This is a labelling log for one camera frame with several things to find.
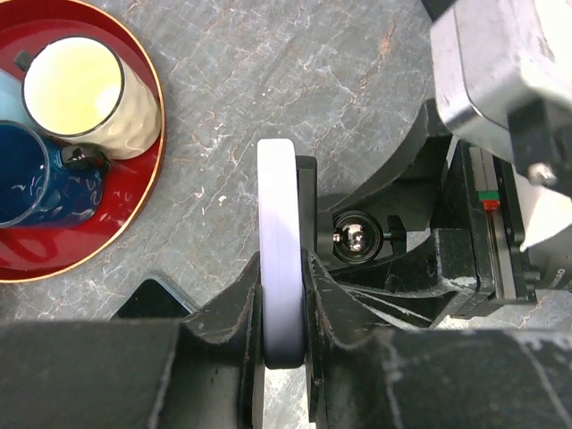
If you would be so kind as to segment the black round-base phone stand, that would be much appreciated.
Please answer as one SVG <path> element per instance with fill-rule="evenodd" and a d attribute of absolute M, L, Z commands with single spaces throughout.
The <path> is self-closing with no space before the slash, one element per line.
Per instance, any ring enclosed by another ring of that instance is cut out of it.
<path fill-rule="evenodd" d="M 406 137 L 349 194 L 317 196 L 317 161 L 297 156 L 300 235 L 335 272 L 365 270 L 409 259 L 407 237 L 428 227 L 446 170 L 451 135 L 434 99 L 423 102 Z"/>

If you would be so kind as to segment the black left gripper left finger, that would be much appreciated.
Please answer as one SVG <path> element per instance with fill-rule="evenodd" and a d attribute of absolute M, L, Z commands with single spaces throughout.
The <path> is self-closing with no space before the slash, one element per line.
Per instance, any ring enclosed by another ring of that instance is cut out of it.
<path fill-rule="evenodd" d="M 1 327 L 4 428 L 258 428 L 260 259 L 184 319 Z"/>

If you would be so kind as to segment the lavender cased phone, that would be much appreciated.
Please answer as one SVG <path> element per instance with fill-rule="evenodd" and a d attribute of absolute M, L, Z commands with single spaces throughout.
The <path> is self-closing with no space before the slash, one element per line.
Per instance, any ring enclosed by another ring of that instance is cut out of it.
<path fill-rule="evenodd" d="M 297 368 L 305 357 L 305 289 L 291 140 L 257 142 L 257 193 L 265 365 Z"/>

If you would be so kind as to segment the clear cased black phone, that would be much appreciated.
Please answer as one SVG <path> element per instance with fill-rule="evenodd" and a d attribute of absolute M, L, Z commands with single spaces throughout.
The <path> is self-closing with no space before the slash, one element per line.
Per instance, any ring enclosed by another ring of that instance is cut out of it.
<path fill-rule="evenodd" d="M 181 288 L 164 277 L 146 278 L 114 313 L 113 319 L 185 318 L 198 311 Z"/>

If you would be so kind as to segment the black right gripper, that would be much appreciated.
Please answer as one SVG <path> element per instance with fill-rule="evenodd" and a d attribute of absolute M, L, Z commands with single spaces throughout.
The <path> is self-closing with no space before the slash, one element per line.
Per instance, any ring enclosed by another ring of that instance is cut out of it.
<path fill-rule="evenodd" d="M 469 242 L 451 253 L 467 256 L 468 265 L 374 264 L 336 269 L 333 279 L 362 303 L 418 328 L 533 305 L 539 290 L 570 291 L 570 232 L 521 250 L 524 199 L 510 164 L 466 142 L 451 152 L 432 224 L 467 231 Z"/>

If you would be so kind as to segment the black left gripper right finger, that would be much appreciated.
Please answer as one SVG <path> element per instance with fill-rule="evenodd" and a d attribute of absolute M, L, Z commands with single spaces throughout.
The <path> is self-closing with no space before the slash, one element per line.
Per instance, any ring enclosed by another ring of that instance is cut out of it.
<path fill-rule="evenodd" d="M 400 330 L 302 255 L 309 419 L 319 428 L 568 428 L 571 336 Z"/>

